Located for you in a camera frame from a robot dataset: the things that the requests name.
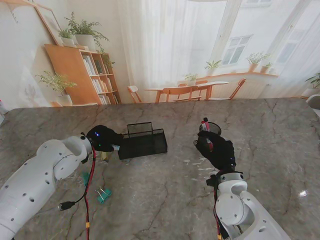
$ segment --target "sheer curtain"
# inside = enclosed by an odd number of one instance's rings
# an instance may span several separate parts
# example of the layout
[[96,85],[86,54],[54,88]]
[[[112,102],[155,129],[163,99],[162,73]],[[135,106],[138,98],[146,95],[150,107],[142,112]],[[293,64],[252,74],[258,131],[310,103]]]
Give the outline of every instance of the sheer curtain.
[[[177,86],[209,61],[226,2],[119,0],[121,31],[131,85]],[[142,92],[145,102],[154,100]]]
[[300,96],[309,86],[303,82],[320,72],[320,14],[304,35],[277,79],[274,98]]

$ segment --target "gray marble surface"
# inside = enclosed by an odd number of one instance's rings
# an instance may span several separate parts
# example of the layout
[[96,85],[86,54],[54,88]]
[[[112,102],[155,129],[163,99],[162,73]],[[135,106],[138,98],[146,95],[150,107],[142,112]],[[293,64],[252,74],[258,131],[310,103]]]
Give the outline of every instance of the gray marble surface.
[[[203,117],[233,141],[237,170],[248,190],[292,240],[320,239],[320,123],[302,99],[237,99],[159,104],[123,104],[15,109],[0,126],[0,186],[46,140],[64,139],[93,126],[125,133],[127,124],[149,122],[164,128],[168,153],[108,164],[97,162],[88,194],[93,240],[216,239],[214,196],[206,177],[214,170],[193,140]],[[41,213],[16,240],[84,240],[85,203],[50,210],[81,196],[81,165],[57,183]],[[109,188],[104,204],[95,190]]]

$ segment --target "black glove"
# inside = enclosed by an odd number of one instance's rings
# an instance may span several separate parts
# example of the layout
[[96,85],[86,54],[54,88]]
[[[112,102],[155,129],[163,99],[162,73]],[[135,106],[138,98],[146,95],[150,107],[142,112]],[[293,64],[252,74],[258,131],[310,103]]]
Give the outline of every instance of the black glove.
[[[219,170],[234,169],[236,166],[235,149],[231,141],[226,141],[223,137],[211,131],[201,131],[198,133],[198,141],[195,147],[210,163]],[[204,139],[209,139],[213,144],[210,151]]]
[[101,152],[112,152],[114,150],[112,145],[120,146],[124,138],[122,134],[103,125],[95,126],[86,136],[92,142],[94,149]]

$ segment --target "window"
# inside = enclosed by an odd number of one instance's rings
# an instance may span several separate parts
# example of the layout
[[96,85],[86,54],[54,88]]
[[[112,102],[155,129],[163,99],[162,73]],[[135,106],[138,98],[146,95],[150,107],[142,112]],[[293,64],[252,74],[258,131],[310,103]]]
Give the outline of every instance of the window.
[[285,64],[289,60],[289,58],[295,51],[297,45],[303,38],[304,32],[305,32],[304,30],[299,30],[299,29],[293,30],[286,44],[284,45],[281,53],[279,54],[279,57],[276,60],[277,63]]
[[222,60],[222,65],[237,63],[250,38],[251,36],[231,38],[229,47]]
[[247,4],[269,3],[271,0],[246,0]]
[[272,0],[244,0],[242,1],[242,7],[269,7]]

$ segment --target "green plant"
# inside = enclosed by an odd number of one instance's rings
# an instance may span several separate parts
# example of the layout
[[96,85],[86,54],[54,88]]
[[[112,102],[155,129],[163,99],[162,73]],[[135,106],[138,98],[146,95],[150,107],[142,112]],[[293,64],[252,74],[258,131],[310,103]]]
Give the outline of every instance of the green plant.
[[215,62],[215,61],[212,61],[212,62],[206,61],[207,66],[205,66],[204,69],[216,69],[216,68],[221,66],[221,64],[219,64],[220,62],[221,62],[221,60],[219,60],[217,62]]
[[190,81],[190,82],[193,82],[193,81],[196,81],[197,80],[197,76],[198,76],[198,74],[191,74],[191,73],[189,73],[189,74],[187,74],[187,75],[185,75],[184,77],[184,79],[186,80],[186,81]]
[[44,71],[45,75],[36,75],[40,77],[40,83],[47,84],[47,87],[51,87],[54,91],[60,92],[61,95],[64,95],[64,90],[66,88],[72,88],[77,86],[76,83],[68,81],[66,75],[55,74],[52,75],[51,72]]
[[268,58],[270,54],[264,54],[263,52],[252,53],[246,59],[250,64],[258,64],[262,60]]
[[109,54],[106,54],[104,51],[99,52],[102,56],[102,62],[108,67],[108,68],[113,68],[112,65],[115,64],[116,62],[110,61]]
[[66,38],[66,39],[71,39],[72,38],[72,33],[68,28],[64,30],[59,30],[59,37]]
[[98,45],[98,47],[100,48],[100,51],[101,52],[104,51],[99,40],[103,39],[103,40],[109,41],[109,39],[105,37],[102,33],[92,29],[94,26],[101,26],[99,22],[97,21],[87,22],[86,20],[82,20],[81,23],[79,24],[75,20],[74,12],[71,13],[71,18],[65,17],[65,19],[69,21],[68,26],[70,27],[70,31],[72,34],[92,35],[94,38],[95,44]]
[[310,83],[312,84],[312,88],[316,89],[320,86],[320,72],[316,73],[315,76],[308,78],[305,82],[312,80]]

